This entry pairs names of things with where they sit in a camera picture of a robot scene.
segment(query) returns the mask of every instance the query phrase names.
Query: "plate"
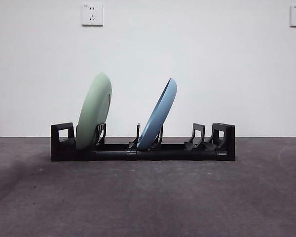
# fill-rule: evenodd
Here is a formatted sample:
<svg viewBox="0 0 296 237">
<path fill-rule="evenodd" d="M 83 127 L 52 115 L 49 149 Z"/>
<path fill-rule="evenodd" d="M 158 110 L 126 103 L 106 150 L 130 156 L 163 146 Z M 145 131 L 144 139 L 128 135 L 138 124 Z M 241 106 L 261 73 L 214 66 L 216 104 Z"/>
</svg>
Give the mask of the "plate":
<svg viewBox="0 0 296 237">
<path fill-rule="evenodd" d="M 98 74 L 85 97 L 77 132 L 75 146 L 77 150 L 83 150 L 95 142 L 95 128 L 98 124 L 105 123 L 112 95 L 110 79 L 104 74 Z"/>
<path fill-rule="evenodd" d="M 137 143 L 137 150 L 145 150 L 150 147 L 157 137 L 164 121 L 173 104 L 177 94 L 177 84 L 174 79 L 170 79 L 164 88 L 152 114 L 143 130 L 141 137 Z"/>
</svg>

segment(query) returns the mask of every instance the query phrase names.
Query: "green plate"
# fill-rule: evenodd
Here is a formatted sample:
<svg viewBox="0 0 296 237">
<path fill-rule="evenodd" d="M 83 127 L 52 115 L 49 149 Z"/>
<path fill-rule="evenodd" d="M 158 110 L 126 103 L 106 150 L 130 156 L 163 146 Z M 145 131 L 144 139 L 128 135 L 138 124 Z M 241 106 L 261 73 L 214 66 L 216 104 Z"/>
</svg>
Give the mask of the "green plate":
<svg viewBox="0 0 296 237">
<path fill-rule="evenodd" d="M 82 150 L 95 142 L 94 131 L 98 124 L 105 123 L 111 102 L 112 86 L 110 79 L 98 74 L 85 97 L 76 132 L 76 149 Z"/>
</svg>

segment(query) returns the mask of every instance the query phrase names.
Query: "blue plate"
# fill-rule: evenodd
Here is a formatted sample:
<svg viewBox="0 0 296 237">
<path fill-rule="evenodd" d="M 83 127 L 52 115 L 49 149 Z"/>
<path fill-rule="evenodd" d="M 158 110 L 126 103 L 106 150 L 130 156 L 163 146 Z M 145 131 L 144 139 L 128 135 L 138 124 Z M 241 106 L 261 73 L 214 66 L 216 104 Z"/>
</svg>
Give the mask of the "blue plate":
<svg viewBox="0 0 296 237">
<path fill-rule="evenodd" d="M 164 121 L 173 104 L 177 94 L 177 84 L 174 79 L 170 79 L 164 88 L 152 114 L 143 130 L 141 137 L 137 143 L 137 150 L 145 150 L 150 147 L 157 137 Z"/>
</svg>

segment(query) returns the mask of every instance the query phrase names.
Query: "gray carpet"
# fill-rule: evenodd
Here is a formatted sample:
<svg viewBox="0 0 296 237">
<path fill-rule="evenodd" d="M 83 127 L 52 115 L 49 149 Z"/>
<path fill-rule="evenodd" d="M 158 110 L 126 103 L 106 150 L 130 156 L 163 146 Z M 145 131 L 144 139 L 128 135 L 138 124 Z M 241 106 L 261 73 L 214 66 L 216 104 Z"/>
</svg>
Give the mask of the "gray carpet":
<svg viewBox="0 0 296 237">
<path fill-rule="evenodd" d="M 296 237 L 296 138 L 238 138 L 236 162 L 49 152 L 0 138 L 0 237 Z"/>
</svg>

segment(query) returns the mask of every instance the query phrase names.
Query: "white wall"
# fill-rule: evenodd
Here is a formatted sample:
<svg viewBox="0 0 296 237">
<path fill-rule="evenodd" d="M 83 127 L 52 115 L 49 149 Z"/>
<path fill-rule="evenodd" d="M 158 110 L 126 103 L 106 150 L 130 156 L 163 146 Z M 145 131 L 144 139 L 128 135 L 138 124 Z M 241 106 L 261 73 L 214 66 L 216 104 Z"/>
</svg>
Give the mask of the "white wall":
<svg viewBox="0 0 296 237">
<path fill-rule="evenodd" d="M 193 122 L 207 135 L 225 122 L 237 136 L 296 136 L 296 0 L 102 0 L 103 28 L 81 27 L 83 3 L 0 0 L 0 136 L 76 125 L 100 71 L 112 81 L 108 136 L 143 129 L 169 77 L 165 136 L 189 136 Z"/>
</svg>

